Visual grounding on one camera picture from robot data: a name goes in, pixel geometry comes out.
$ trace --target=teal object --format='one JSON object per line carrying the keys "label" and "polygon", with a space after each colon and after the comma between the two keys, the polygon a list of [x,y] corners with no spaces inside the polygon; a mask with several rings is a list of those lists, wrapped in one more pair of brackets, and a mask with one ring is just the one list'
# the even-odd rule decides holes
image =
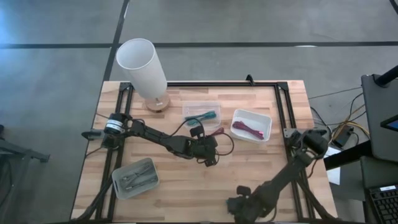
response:
{"label": "teal object", "polygon": [[[204,120],[207,120],[207,119],[214,119],[214,118],[216,118],[216,117],[217,117],[217,114],[216,114],[215,111],[209,111],[209,112],[204,113],[204,114],[201,114],[201,115],[187,116],[187,117],[185,117],[185,120],[188,120],[188,119],[191,119],[191,118],[196,118],[196,119],[198,119],[199,121],[204,121]],[[189,126],[193,126],[193,125],[198,124],[198,121],[196,121],[196,120],[191,120],[191,121],[188,121],[187,124],[188,124]]]}

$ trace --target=clear plastic container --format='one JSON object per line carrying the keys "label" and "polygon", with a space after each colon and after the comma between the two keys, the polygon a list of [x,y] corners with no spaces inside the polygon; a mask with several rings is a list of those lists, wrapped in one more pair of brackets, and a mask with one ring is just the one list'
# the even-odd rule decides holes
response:
{"label": "clear plastic container", "polygon": [[[182,121],[185,121],[186,117],[197,116],[210,111],[214,111],[216,114],[215,118],[204,119],[200,122],[203,124],[205,130],[212,130],[219,128],[221,124],[221,106],[217,101],[189,101],[182,105]],[[199,126],[199,124],[188,125],[188,122],[184,124],[187,129],[191,129]]]}
{"label": "clear plastic container", "polygon": [[[264,133],[264,139],[261,140],[247,131],[232,127],[232,124],[235,121],[243,121],[243,123],[251,129],[262,131]],[[231,136],[237,139],[262,144],[269,140],[269,136],[271,135],[271,126],[272,120],[267,115],[238,109],[234,112],[234,118],[232,119]]]}
{"label": "clear plastic container", "polygon": [[141,194],[159,185],[159,176],[151,158],[141,159],[112,172],[114,191],[118,199]]}

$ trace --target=wooden table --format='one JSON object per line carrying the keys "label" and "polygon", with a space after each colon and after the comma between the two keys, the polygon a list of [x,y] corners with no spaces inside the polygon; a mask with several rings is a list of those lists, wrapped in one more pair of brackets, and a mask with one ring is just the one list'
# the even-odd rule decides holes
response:
{"label": "wooden table", "polygon": [[[303,81],[288,81],[297,128],[313,127],[313,119]],[[97,113],[109,116],[114,112],[119,82],[104,82]],[[229,133],[233,113],[244,109],[262,113],[272,118],[271,138],[267,144],[235,139],[235,150],[220,158],[214,167],[197,164],[196,160],[185,160],[167,152],[162,146],[141,138],[126,139],[122,166],[151,157],[159,173],[160,185],[150,191],[127,200],[116,200],[114,222],[233,222],[227,213],[226,199],[236,197],[236,187],[247,185],[255,189],[265,180],[273,178],[286,165],[275,91],[271,87],[169,87],[167,92],[171,107],[163,113],[152,113],[143,108],[143,99],[134,92],[131,115],[145,119],[146,125],[172,133],[182,122],[182,105],[186,101],[219,101],[221,103],[222,127]],[[284,104],[285,117],[287,109]],[[93,128],[103,129],[106,119],[95,117]],[[182,128],[178,134],[189,136]],[[217,150],[220,153],[231,149],[230,140],[218,136]],[[88,151],[98,148],[101,140],[89,143]],[[101,184],[106,150],[100,150],[85,159],[72,218],[78,217],[94,199]],[[320,203],[336,216],[335,204],[326,176],[323,161],[318,161],[313,176],[308,180],[310,188]],[[108,210],[110,191],[104,204]],[[305,200],[300,194],[303,208]],[[289,184],[281,193],[275,221],[296,221],[292,187]]]}

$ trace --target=lamp shade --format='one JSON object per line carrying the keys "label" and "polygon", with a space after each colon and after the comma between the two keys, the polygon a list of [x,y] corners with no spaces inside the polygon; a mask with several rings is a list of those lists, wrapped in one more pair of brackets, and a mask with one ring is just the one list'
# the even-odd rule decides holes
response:
{"label": "lamp shade", "polygon": [[158,98],[166,92],[166,77],[151,41],[132,39],[125,42],[116,54],[116,61],[143,98]]}

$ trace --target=floor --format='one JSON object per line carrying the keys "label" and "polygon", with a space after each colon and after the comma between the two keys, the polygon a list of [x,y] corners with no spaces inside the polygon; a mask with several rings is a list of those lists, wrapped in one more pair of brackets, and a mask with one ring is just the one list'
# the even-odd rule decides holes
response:
{"label": "floor", "polygon": [[[47,164],[31,162],[10,220],[68,220],[87,146],[80,133],[93,122],[102,81],[125,80],[114,62],[119,43],[135,37],[157,43],[168,80],[299,79],[313,97],[360,86],[361,75],[397,65],[394,1],[1,1],[4,137],[51,154]],[[179,42],[216,44],[173,44]],[[327,123],[337,123],[360,92],[310,103]],[[366,126],[366,117],[358,122]],[[332,186],[339,217],[361,221],[361,202],[347,200],[341,187]]]}

